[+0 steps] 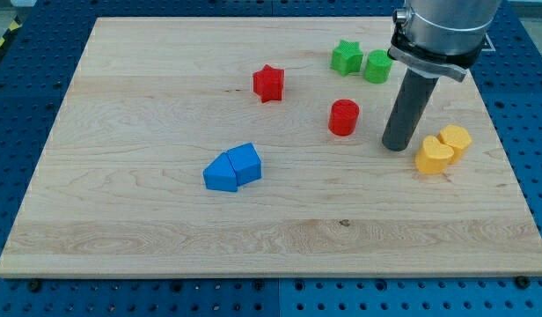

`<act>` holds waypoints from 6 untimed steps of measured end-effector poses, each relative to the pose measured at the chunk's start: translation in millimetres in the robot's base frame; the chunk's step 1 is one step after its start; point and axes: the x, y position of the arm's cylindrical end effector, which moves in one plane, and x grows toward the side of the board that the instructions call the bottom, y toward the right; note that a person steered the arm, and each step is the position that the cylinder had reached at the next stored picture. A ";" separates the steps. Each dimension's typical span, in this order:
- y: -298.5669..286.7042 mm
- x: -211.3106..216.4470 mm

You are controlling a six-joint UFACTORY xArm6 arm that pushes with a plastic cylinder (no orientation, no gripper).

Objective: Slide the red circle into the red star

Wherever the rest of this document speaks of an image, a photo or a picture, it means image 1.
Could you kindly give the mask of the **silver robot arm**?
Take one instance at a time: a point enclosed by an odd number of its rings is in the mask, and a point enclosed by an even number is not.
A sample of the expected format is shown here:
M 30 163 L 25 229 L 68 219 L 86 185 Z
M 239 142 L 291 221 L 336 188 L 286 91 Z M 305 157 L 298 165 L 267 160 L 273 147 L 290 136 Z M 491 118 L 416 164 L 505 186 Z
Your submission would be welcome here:
M 388 56 L 425 78 L 464 80 L 500 0 L 405 0 L 392 14 Z

